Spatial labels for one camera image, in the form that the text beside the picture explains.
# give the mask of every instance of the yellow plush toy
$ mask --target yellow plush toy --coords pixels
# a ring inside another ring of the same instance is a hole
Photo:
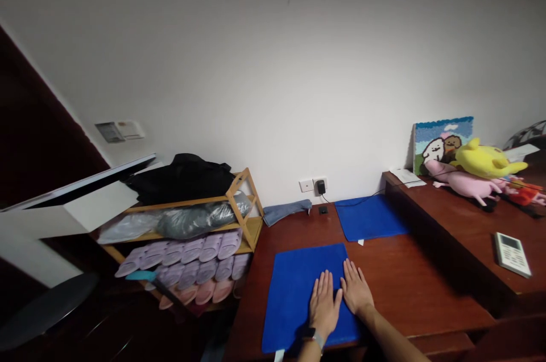
[[[502,150],[496,147],[480,146],[479,138],[472,139],[457,149],[454,166],[462,166],[475,176],[496,179],[515,174],[527,168],[527,163],[510,163]]]

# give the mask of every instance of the forearm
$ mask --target forearm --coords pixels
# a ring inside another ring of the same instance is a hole
[[[364,307],[357,316],[375,337],[388,362],[425,362],[429,360],[405,336],[390,325],[372,305]]]
[[[320,346],[314,340],[305,341],[301,346],[297,362],[319,362],[322,352]]]

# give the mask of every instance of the power outlet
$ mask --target power outlet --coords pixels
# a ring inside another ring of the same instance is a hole
[[[300,181],[301,192],[313,191],[315,189],[315,184],[313,180],[302,180]]]
[[[327,177],[316,177],[313,179],[313,189],[317,188],[317,181],[324,180],[324,188],[328,189],[328,178]]]

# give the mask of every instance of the wooden desk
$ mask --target wooden desk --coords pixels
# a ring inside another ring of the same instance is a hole
[[[345,243],[349,257],[362,268],[377,309],[402,334],[469,332],[494,324],[491,315],[472,297],[457,294],[447,284],[410,235],[378,238],[366,241],[364,246],[347,242],[335,206],[323,205],[328,206],[327,215],[319,215],[316,205],[310,216],[293,214],[262,230],[225,361],[273,356],[262,353],[262,334],[275,255],[339,242]]]
[[[495,316],[515,312],[529,314],[546,311],[546,220],[536,220],[507,201],[500,201],[493,213],[486,213],[471,202],[429,183],[407,188],[390,172],[386,195],[397,207],[404,204],[414,228],[429,237],[465,273],[467,287]],[[497,265],[495,232],[518,238],[523,244],[533,276],[521,277]]]

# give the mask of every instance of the black bag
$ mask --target black bag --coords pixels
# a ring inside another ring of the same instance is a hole
[[[144,205],[174,203],[226,194],[235,176],[226,163],[209,163],[195,154],[175,155],[169,166],[130,176],[124,183]]]

